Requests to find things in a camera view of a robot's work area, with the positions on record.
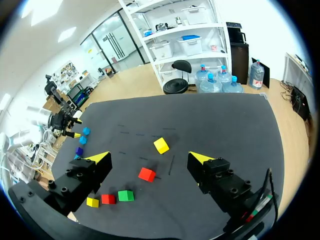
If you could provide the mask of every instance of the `tape mark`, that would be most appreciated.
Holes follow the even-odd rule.
[[[169,169],[168,175],[170,175],[170,173],[171,173],[171,169],[172,169],[172,165],[174,164],[175,156],[176,155],[173,155],[173,157],[172,157],[172,161],[171,161],[171,164],[170,164],[170,169]]]

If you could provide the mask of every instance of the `yellow cube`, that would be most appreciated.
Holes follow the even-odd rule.
[[[86,204],[92,208],[98,208],[99,207],[99,200],[91,198],[91,197],[87,197]]]
[[[153,144],[160,154],[163,154],[169,150],[168,144],[166,143],[163,137],[159,138]]]

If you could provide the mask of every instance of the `red cube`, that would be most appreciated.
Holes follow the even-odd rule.
[[[101,194],[101,202],[102,204],[116,204],[116,197],[111,194]]]
[[[154,179],[155,179],[155,176],[156,176],[156,172],[155,171],[152,171],[152,170],[150,170],[148,168],[143,167],[143,168],[141,168],[141,171],[140,171],[138,177],[140,179],[143,179],[143,180],[146,180],[146,181],[152,183],[154,181]]]

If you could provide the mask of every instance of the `glass wall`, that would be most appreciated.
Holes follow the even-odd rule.
[[[90,72],[98,71],[98,68],[105,69],[110,67],[103,51],[100,49],[92,35],[89,35],[85,39],[81,44],[81,48],[84,52],[85,63],[87,66],[90,66]]]
[[[94,30],[93,35],[117,72],[144,64],[118,13]]]
[[[141,52],[141,55],[145,61],[145,63],[149,63],[149,58],[147,57],[146,51],[144,49],[144,47],[142,46],[138,35],[136,34],[136,31],[134,30],[132,24],[130,23],[128,16],[126,15],[125,11],[122,9],[119,11],[119,14],[121,15],[124,23],[126,24],[129,32],[131,33],[134,41],[136,42],[137,47],[139,48],[139,51]],[[144,16],[142,13],[134,13],[132,15],[132,18],[135,22],[135,24],[137,25],[139,32],[141,33],[141,35],[144,35],[144,31],[150,29],[150,26],[148,25],[147,21],[145,20]],[[154,43],[153,39],[149,40],[146,42],[146,45],[148,46],[148,48],[151,48],[152,44]],[[153,55],[153,52],[151,51],[151,55],[152,57],[155,59],[156,57]]]

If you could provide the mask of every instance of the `blue cube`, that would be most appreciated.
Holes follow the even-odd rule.
[[[89,135],[90,134],[90,128],[88,128],[88,127],[85,127],[84,129],[83,129],[83,133],[84,133],[84,135]]]
[[[75,154],[77,154],[78,156],[82,156],[82,154],[84,154],[84,150],[81,147],[77,147],[75,150]]]
[[[85,136],[80,137],[79,143],[81,143],[82,145],[85,145],[87,143],[86,137]]]

